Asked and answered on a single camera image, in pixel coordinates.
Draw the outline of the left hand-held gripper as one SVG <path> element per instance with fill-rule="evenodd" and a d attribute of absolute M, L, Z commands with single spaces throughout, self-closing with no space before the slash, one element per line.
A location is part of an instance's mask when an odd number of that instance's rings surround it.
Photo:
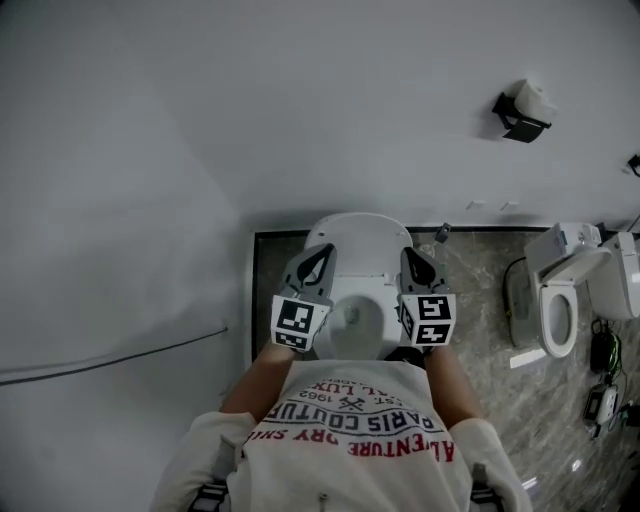
<path fill-rule="evenodd" d="M 315 245 L 294 256 L 281 280 L 297 293 L 275 295 L 271 308 L 271 342 L 299 353 L 309 352 L 333 309 L 327 299 L 336 268 L 336 248 L 331 243 Z"/>

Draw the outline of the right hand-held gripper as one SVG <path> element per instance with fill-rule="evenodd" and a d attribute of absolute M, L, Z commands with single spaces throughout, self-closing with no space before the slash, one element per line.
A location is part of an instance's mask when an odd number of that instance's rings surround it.
<path fill-rule="evenodd" d="M 400 296 L 399 302 L 400 344 L 449 344 L 456 323 L 456 295 L 446 294 L 448 283 L 444 267 L 422 251 L 404 248 L 400 283 L 405 294 Z"/>

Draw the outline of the white toilet lid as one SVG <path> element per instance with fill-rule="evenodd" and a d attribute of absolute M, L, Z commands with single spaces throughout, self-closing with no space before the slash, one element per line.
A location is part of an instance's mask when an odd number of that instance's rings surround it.
<path fill-rule="evenodd" d="M 337 251 L 336 276 L 384 277 L 393 281 L 401 271 L 401 253 L 412 247 L 409 231 L 388 216 L 341 213 L 317 222 L 304 248 L 333 244 Z"/>

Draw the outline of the person's left forearm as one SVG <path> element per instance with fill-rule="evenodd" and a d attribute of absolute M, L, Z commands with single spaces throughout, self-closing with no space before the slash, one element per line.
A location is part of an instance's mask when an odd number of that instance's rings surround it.
<path fill-rule="evenodd" d="M 260 423 L 277 403 L 297 353 L 269 343 L 223 400 L 219 411 L 250 414 Z"/>

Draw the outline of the person's right forearm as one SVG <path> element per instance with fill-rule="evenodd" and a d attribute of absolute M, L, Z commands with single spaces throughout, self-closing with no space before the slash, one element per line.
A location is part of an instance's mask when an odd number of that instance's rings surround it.
<path fill-rule="evenodd" d="M 435 348 L 424 358 L 424 365 L 433 407 L 447 429 L 484 417 L 480 401 L 450 346 Z"/>

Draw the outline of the white toilet with boxy tank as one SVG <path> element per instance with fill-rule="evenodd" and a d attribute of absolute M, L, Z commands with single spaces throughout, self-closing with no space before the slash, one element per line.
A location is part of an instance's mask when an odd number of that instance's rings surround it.
<path fill-rule="evenodd" d="M 512 344 L 566 357 L 579 333 L 577 287 L 610 258 L 599 229 L 588 223 L 556 223 L 530 241 L 503 278 Z"/>

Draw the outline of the black wall paper holder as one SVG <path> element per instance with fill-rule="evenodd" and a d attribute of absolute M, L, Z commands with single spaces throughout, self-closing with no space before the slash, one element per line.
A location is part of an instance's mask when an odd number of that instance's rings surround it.
<path fill-rule="evenodd" d="M 551 127 L 550 123 L 536 120 L 521 113 L 515 106 L 515 99 L 501 93 L 494 104 L 492 113 L 496 114 L 503 125 L 503 137 L 522 143 L 535 141 L 544 130 Z"/>

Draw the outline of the person's black trousers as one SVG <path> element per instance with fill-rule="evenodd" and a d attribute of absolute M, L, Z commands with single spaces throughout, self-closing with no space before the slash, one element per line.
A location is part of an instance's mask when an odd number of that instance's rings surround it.
<path fill-rule="evenodd" d="M 387 362 L 403 362 L 412 366 L 425 369 L 425 355 L 421 349 L 415 347 L 397 347 L 384 360 Z"/>

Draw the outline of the person's white printed t-shirt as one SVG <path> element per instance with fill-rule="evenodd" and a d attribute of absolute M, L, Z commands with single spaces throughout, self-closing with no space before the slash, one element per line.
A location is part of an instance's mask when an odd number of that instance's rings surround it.
<path fill-rule="evenodd" d="M 447 429 L 403 362 L 296 362 L 260 422 L 196 418 L 150 512 L 533 512 L 494 429 Z"/>

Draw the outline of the white and black power adapter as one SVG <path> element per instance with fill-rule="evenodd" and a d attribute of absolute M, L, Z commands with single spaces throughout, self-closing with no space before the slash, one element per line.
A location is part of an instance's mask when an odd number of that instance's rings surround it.
<path fill-rule="evenodd" d="M 616 386 L 610 384 L 594 386 L 588 394 L 583 419 L 599 426 L 606 424 L 614 416 L 617 400 L 618 388 Z"/>

